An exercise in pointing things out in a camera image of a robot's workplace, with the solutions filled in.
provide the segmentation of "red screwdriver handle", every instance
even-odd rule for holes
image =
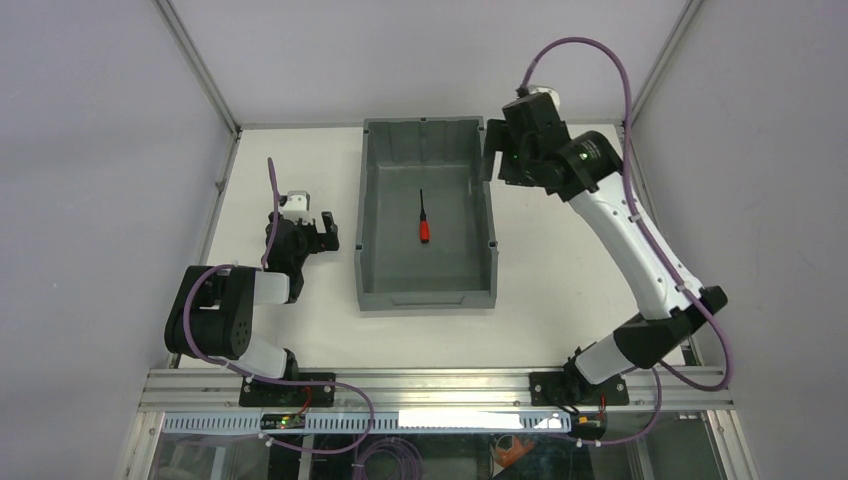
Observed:
[[[418,238],[421,239],[421,243],[430,243],[430,225],[427,224],[427,220],[422,220],[418,226]]]

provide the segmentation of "gray plastic bin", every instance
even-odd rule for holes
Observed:
[[[494,308],[498,249],[483,133],[480,117],[365,121],[354,253],[360,310]]]

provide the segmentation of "white wall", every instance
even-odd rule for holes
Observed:
[[[846,478],[848,4],[709,1],[636,126],[661,227],[730,297],[762,478]]]
[[[236,119],[500,116],[549,42],[606,42],[642,85],[685,0],[174,0]],[[550,54],[570,119],[621,118],[615,68],[590,47]],[[597,76],[594,72],[605,72]]]
[[[148,0],[0,14],[0,477],[111,478],[227,137]]]

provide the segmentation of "white tabletop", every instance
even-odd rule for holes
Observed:
[[[613,125],[570,126],[575,136],[586,130],[620,145]],[[624,277],[571,207],[501,182],[491,185],[500,252],[494,309],[360,312],[353,245],[361,154],[361,128],[248,130],[227,186],[210,265],[259,265],[273,204],[269,156],[280,192],[308,191],[312,215],[329,210],[339,226],[341,249],[309,256],[297,303],[254,309],[253,334],[291,349],[301,366],[553,366],[636,313]],[[679,350],[669,360],[680,363]]]

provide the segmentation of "red screwdriver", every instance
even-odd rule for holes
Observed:
[[[421,224],[418,225],[418,239],[421,243],[430,243],[430,225],[427,223],[427,214],[424,212],[424,189],[418,190],[421,196]]]

